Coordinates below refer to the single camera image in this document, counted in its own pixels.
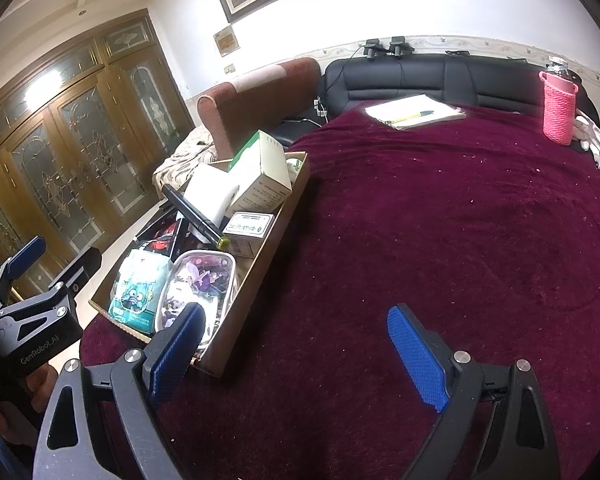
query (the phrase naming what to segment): beige blanket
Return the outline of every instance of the beige blanket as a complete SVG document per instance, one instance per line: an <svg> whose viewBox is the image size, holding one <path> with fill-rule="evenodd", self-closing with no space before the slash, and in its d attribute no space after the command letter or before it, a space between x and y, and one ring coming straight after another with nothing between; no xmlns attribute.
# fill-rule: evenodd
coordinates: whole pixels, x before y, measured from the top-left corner
<svg viewBox="0 0 600 480"><path fill-rule="evenodd" d="M215 160L218 160L218 154L211 134L204 126L198 126L182 141L173 155L154 171L154 186L158 196L164 198L164 184L171 184L178 189L189 179L198 164L208 164Z"/></svg>

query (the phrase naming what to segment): decorative glass panel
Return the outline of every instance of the decorative glass panel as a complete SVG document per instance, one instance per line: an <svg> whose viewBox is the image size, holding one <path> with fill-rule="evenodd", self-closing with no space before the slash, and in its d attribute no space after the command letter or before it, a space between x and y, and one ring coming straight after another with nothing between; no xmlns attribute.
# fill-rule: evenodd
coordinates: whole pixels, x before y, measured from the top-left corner
<svg viewBox="0 0 600 480"><path fill-rule="evenodd" d="M23 246L24 241L17 234L13 225L7 219L4 211L0 207L0 244L4 247L8 254L14 255ZM38 292L45 292L49 284L53 281L53 276L45 269L40 262L35 262L23 277L29 282Z"/></svg>
<svg viewBox="0 0 600 480"><path fill-rule="evenodd" d="M32 195L56 230L74 251L93 244L102 235L93 215L69 188L56 165L46 128L33 130L11 153Z"/></svg>
<svg viewBox="0 0 600 480"><path fill-rule="evenodd" d="M70 79L95 66L90 44L81 45L60 57L52 66L24 83L0 104L0 137L23 116L29 116L55 97Z"/></svg>
<svg viewBox="0 0 600 480"><path fill-rule="evenodd" d="M107 188L110 202L120 214L126 213L146 191L126 158L100 93L92 88L65 104L61 111L82 156Z"/></svg>
<svg viewBox="0 0 600 480"><path fill-rule="evenodd" d="M123 28L110 32L104 38L109 54L112 56L150 40L149 27L144 18L139 22L127 24Z"/></svg>
<svg viewBox="0 0 600 480"><path fill-rule="evenodd" d="M180 143L180 132L176 129L169 109L158 90L158 85L155 83L149 64L146 62L139 63L127 69L126 73L131 78L136 95L140 99L142 109L155 134L166 151L169 154L173 153Z"/></svg>

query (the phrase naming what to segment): pink water bottle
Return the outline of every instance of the pink water bottle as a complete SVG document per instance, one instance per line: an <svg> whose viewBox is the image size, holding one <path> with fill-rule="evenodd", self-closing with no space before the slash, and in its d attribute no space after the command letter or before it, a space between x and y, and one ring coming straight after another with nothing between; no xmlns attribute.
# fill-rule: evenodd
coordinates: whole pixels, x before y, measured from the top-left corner
<svg viewBox="0 0 600 480"><path fill-rule="evenodd" d="M541 72L544 83L544 134L553 142L568 146L573 133L578 86L571 81L566 62L549 58L546 72Z"/></svg>

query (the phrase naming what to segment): pen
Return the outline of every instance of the pen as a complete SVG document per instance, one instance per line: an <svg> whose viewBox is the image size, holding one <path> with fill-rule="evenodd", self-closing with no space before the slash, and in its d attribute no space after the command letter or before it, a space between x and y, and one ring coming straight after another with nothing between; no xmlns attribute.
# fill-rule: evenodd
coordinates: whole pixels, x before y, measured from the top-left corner
<svg viewBox="0 0 600 480"><path fill-rule="evenodd" d="M419 112L417 114L413 114L413 115L408 116L408 117L403 117L401 119L396 119L395 121L387 121L386 124L388 124L389 126L393 126L394 124L401 123L403 121L408 121L410 119L416 119L418 117L424 117L424 116L427 116L427 115L431 115L432 113L434 113L433 110L425 110L424 112Z"/></svg>

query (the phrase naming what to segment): metal screw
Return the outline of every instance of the metal screw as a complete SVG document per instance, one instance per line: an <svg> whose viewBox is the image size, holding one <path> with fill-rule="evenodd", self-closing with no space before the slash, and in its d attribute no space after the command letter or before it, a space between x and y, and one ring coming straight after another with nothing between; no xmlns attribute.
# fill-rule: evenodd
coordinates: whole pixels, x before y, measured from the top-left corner
<svg viewBox="0 0 600 480"><path fill-rule="evenodd" d="M64 369L67 372L73 372L80 365L80 361L78 359L69 359L64 363Z"/></svg>
<svg viewBox="0 0 600 480"><path fill-rule="evenodd" d="M471 360L471 356L464 350L458 350L454 354L454 359L456 360L456 362L465 365Z"/></svg>
<svg viewBox="0 0 600 480"><path fill-rule="evenodd" d="M526 359L518 359L516 361L516 368L521 372L528 372L531 370L531 363Z"/></svg>
<svg viewBox="0 0 600 480"><path fill-rule="evenodd" d="M139 351L137 348L134 348L133 350L129 350L129 352L125 354L125 361L127 363L135 363L136 361L138 361L141 355L142 352Z"/></svg>

